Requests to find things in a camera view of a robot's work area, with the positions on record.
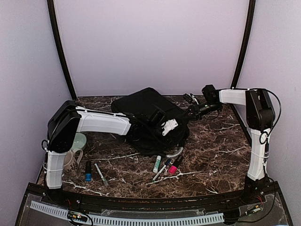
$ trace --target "black bag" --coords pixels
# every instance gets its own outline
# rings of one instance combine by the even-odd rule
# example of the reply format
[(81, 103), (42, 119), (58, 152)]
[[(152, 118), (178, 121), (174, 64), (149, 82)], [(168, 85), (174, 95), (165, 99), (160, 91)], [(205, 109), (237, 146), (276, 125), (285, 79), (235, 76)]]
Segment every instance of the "black bag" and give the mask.
[(127, 133), (127, 141), (144, 156), (165, 156), (165, 151), (176, 145), (184, 146), (189, 136), (188, 121), (179, 119), (174, 130), (166, 136), (162, 135), (162, 122), (176, 118), (184, 110), (152, 88), (113, 101), (111, 109), (114, 113), (124, 113), (130, 118), (132, 126)]

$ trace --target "pen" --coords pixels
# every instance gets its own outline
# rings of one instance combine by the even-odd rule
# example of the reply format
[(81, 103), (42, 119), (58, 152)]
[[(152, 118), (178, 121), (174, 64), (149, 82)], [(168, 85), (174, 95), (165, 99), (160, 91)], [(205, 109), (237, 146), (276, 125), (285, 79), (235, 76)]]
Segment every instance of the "pen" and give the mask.
[(109, 186), (108, 181), (104, 178), (104, 176), (103, 176), (102, 172), (100, 171), (97, 163), (95, 163), (94, 165), (95, 165), (95, 167), (96, 167), (96, 169), (97, 169), (97, 171), (100, 175), (100, 178), (103, 180), (104, 185)]
[(171, 159), (168, 159), (165, 163), (164, 166), (162, 167), (162, 169), (156, 174), (156, 176), (152, 179), (152, 183), (155, 182), (155, 180), (158, 178), (158, 176), (160, 175), (160, 173), (163, 172), (163, 170), (166, 168), (166, 166), (168, 166), (168, 164), (170, 163)]

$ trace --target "white marker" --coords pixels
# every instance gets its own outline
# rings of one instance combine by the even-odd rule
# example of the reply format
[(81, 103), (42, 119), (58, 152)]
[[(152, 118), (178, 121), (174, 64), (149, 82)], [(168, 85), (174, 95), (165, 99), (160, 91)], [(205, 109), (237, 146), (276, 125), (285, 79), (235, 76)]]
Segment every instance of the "white marker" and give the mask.
[(103, 180), (104, 185), (105, 186), (109, 186), (108, 181), (104, 178), (104, 176), (103, 176), (102, 172), (100, 171), (97, 163), (95, 163), (94, 165), (95, 165), (95, 167), (96, 167), (96, 169), (97, 169), (97, 171), (98, 171), (98, 173), (100, 175), (100, 178)]

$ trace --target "pink marker cap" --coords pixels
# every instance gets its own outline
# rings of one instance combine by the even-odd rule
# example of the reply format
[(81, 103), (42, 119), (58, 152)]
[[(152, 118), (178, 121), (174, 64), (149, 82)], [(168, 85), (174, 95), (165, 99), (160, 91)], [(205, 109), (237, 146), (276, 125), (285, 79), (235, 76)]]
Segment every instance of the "pink marker cap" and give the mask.
[(171, 166), (171, 167), (169, 168), (169, 171), (168, 171), (168, 172), (170, 172), (171, 174), (174, 174), (174, 173), (177, 171), (177, 169), (178, 169), (178, 168), (176, 168), (175, 166)]

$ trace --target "lavender wall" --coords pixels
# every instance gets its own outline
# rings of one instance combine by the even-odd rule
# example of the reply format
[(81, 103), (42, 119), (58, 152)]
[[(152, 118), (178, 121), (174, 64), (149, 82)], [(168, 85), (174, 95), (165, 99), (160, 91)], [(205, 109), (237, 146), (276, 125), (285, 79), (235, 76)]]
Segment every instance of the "lavender wall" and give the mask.
[(247, 0), (56, 0), (78, 96), (229, 87)]
[(46, 0), (0, 1), (0, 224), (15, 224), (35, 182), (47, 121), (70, 95)]
[[(283, 107), (271, 135), (268, 173), (276, 179), (295, 225), (301, 225), (301, 1), (256, 3), (250, 43), (239, 87), (265, 87)], [(244, 109), (239, 109), (242, 116)]]

